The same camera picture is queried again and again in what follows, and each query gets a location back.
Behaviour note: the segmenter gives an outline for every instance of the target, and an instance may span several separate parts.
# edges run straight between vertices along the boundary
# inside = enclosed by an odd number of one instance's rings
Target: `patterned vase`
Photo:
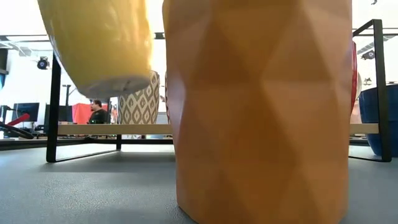
[[[160,77],[151,71],[150,85],[135,93],[118,97],[120,124],[155,124],[159,111]]]
[[[165,95],[165,103],[166,103],[166,115],[167,115],[167,123],[170,124],[170,111],[169,104],[167,103],[167,72],[164,75],[164,95]]]

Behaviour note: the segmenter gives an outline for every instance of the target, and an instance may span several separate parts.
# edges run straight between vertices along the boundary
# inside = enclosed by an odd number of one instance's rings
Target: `camera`
[[[372,60],[374,58],[375,58],[374,50],[370,50],[370,51],[366,52],[365,54],[362,54],[362,57],[361,57],[361,59],[363,59],[363,60],[367,60],[367,59]]]
[[[40,57],[40,60],[37,62],[37,68],[40,70],[47,70],[50,68],[50,62],[48,57]]]

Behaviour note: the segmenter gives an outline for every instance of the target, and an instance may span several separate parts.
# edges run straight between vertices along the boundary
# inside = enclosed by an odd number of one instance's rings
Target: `cable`
[[[0,122],[0,128],[4,128],[12,133],[17,134],[18,136],[22,137],[22,138],[26,138],[26,139],[33,139],[35,138],[35,136],[27,131],[24,131],[22,129],[19,128],[15,128],[11,125],[7,125],[4,124],[3,122]]]

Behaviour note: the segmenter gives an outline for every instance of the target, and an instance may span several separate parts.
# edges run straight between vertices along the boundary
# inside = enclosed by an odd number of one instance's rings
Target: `red vase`
[[[356,85],[358,84],[358,64],[356,61],[356,44],[353,42],[353,84],[351,86],[351,113],[356,100]]]

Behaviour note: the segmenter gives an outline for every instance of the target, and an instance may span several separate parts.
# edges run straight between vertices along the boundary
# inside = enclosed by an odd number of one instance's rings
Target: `wooden shelf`
[[[378,124],[351,124],[350,134],[377,134]],[[61,124],[58,134],[171,134],[169,124]]]

